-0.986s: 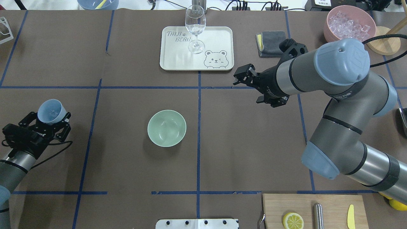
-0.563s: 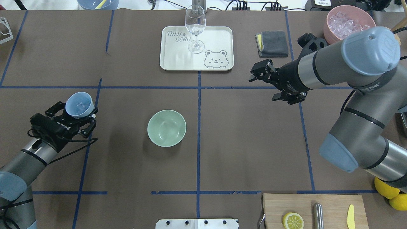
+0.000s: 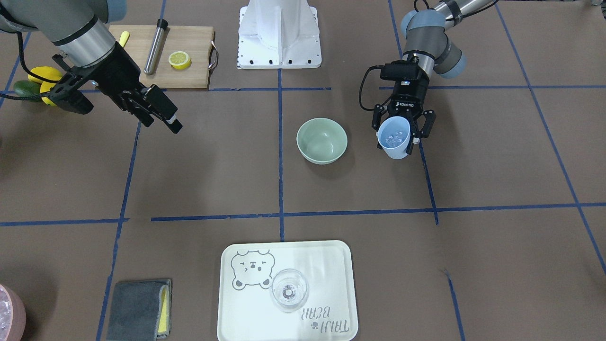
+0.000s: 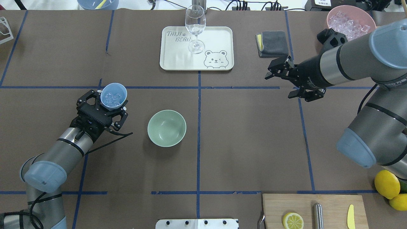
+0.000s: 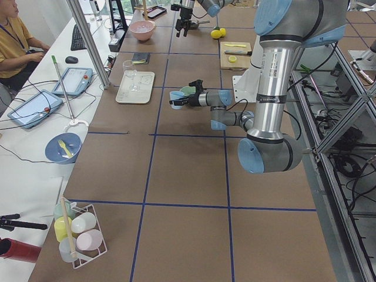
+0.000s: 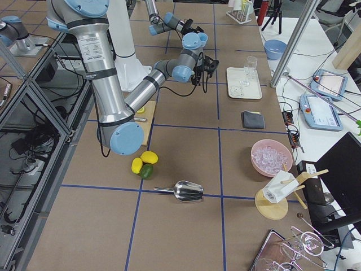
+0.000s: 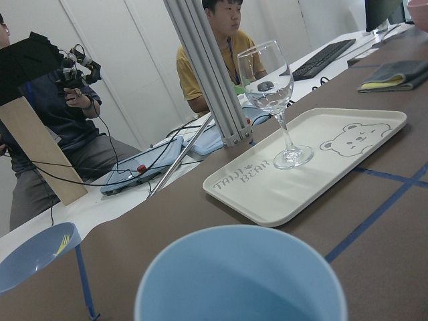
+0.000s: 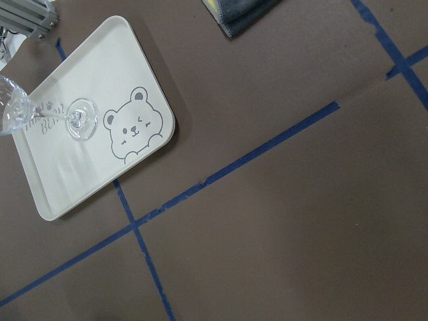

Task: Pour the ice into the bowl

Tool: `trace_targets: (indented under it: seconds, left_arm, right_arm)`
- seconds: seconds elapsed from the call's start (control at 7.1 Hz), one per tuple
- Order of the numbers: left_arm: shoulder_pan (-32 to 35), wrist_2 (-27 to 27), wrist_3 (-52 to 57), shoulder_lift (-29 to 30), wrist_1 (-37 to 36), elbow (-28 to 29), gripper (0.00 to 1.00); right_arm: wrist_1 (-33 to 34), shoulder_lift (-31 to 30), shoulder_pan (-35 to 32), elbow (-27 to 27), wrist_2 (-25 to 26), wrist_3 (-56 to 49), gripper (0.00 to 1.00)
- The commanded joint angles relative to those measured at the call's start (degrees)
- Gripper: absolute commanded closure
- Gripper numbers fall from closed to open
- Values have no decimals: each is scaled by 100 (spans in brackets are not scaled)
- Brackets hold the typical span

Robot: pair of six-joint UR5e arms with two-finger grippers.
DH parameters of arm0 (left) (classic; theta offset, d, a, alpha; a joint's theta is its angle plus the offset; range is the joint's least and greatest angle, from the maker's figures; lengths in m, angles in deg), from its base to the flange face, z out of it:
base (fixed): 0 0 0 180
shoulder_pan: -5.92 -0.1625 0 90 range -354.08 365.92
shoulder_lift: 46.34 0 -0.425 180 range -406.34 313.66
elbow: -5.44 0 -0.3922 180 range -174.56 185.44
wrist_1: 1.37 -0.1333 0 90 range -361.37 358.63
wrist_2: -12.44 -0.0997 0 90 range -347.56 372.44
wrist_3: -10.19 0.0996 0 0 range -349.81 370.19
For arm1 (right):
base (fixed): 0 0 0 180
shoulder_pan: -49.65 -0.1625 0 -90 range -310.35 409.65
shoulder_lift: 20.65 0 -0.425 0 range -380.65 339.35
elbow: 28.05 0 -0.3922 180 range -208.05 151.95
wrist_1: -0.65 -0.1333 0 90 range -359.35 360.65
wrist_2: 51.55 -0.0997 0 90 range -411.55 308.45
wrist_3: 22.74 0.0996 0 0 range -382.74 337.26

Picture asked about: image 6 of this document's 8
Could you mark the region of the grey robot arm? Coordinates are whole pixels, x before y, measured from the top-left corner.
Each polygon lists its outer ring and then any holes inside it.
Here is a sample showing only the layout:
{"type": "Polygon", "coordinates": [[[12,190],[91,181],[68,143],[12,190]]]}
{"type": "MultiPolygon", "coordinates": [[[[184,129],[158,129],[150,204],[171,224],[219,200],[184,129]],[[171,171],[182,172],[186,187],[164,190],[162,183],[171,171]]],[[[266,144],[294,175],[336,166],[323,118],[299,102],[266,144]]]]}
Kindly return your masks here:
{"type": "Polygon", "coordinates": [[[176,59],[161,60],[147,71],[135,55],[125,1],[48,1],[50,28],[74,35],[92,83],[98,118],[98,140],[113,152],[131,155],[143,143],[142,127],[134,115],[173,78],[187,82],[207,65],[203,48],[208,37],[190,20],[167,13],[159,18],[154,1],[147,1],[152,35],[170,30],[182,34],[176,59]]]}
{"type": "Polygon", "coordinates": [[[192,19],[183,21],[175,17],[171,12],[167,12],[162,18],[158,13],[155,1],[145,0],[145,4],[150,22],[149,33],[152,36],[171,30],[176,31],[183,36],[188,33],[204,33],[204,30],[201,27],[192,27],[192,19]]]}

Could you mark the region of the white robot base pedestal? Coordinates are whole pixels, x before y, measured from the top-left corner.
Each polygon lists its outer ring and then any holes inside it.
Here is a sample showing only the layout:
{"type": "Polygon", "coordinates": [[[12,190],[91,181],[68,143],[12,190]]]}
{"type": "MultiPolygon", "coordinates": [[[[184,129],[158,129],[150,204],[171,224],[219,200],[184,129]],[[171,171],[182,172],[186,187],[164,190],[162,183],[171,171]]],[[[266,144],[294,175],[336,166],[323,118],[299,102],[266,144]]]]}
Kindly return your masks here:
{"type": "Polygon", "coordinates": [[[152,68],[137,58],[125,0],[110,0],[107,11],[109,32],[116,54],[115,67],[122,91],[131,92],[152,68]]]}

